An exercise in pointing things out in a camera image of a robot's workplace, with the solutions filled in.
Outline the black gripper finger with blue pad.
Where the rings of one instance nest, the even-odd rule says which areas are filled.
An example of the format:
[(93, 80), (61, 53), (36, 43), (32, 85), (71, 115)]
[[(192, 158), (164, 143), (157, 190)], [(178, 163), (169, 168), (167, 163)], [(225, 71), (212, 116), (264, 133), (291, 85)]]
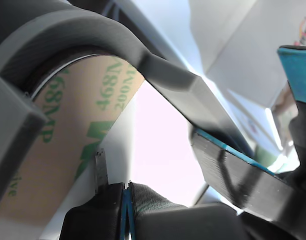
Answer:
[(122, 238), (136, 239), (136, 221), (146, 213), (184, 208), (163, 197), (149, 186), (129, 182), (122, 191)]

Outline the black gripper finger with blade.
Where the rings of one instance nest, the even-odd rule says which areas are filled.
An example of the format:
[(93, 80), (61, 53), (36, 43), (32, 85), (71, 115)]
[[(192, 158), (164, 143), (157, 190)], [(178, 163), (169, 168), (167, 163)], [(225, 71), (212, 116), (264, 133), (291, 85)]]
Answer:
[(109, 184), (104, 149), (96, 150), (93, 170), (95, 195), (66, 213), (61, 228), (63, 240), (118, 240), (121, 236), (125, 184)]

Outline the black helper gripper finger with blue pad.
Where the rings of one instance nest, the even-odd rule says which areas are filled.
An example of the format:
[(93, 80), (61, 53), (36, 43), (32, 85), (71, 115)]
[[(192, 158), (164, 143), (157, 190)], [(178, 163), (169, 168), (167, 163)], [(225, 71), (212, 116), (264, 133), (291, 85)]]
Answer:
[(282, 45), (277, 54), (283, 66), (298, 114), (289, 130), (300, 161), (296, 170), (306, 175), (306, 46)]
[(191, 143), (206, 182), (231, 204), (270, 222), (300, 216), (302, 197), (281, 177), (200, 129)]

